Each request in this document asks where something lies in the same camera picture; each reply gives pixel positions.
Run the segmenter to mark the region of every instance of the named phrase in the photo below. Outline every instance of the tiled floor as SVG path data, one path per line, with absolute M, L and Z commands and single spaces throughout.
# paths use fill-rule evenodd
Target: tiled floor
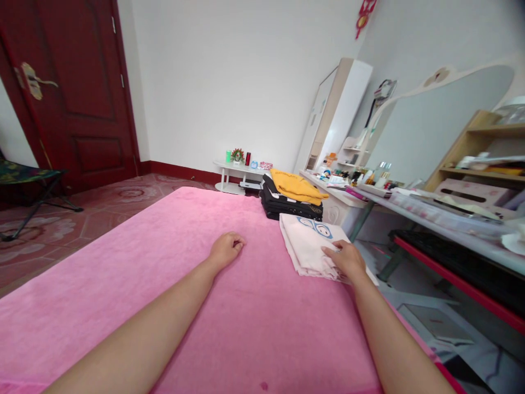
M 182 186 L 215 190 L 200 182 L 148 174 L 72 196 L 84 212 L 42 206 L 17 240 L 0 242 L 0 297 Z M 11 233 L 27 211 L 0 212 L 0 232 Z

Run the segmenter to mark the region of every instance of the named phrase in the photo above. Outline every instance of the dark red door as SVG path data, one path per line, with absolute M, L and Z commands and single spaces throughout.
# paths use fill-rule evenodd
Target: dark red door
M 0 0 L 4 47 L 70 193 L 138 175 L 112 13 L 110 0 Z

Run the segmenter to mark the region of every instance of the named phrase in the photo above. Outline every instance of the bed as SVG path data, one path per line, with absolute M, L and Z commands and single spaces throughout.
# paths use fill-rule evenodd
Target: bed
M 259 199 L 187 187 L 0 300 L 0 392 L 41 392 L 230 230 L 247 246 L 152 392 L 381 393 L 351 288 L 297 275 Z

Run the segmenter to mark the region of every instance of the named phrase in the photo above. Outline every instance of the small white side table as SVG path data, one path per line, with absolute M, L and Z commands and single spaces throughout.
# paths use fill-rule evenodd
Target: small white side table
M 220 182 L 215 185 L 215 189 L 221 192 L 230 193 L 230 194 L 240 194 L 240 195 L 246 194 L 244 189 L 240 187 L 237 183 L 230 183 L 230 170 L 244 172 L 243 177 L 242 177 L 243 182 L 246 182 L 247 173 L 264 175 L 270 172 L 269 170 L 253 169 L 250 166 L 244 165 L 243 163 L 236 165 L 234 164 L 233 161 L 227 163 L 225 160 L 214 160 L 213 164 L 222 168 L 222 176 L 220 178 Z

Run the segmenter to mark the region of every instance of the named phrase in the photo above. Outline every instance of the right hand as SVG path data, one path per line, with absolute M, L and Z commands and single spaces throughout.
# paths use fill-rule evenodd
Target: right hand
M 354 245 L 343 240 L 332 242 L 332 244 L 340 249 L 339 253 L 325 246 L 321 249 L 352 282 L 358 280 L 361 274 L 366 275 L 365 260 Z

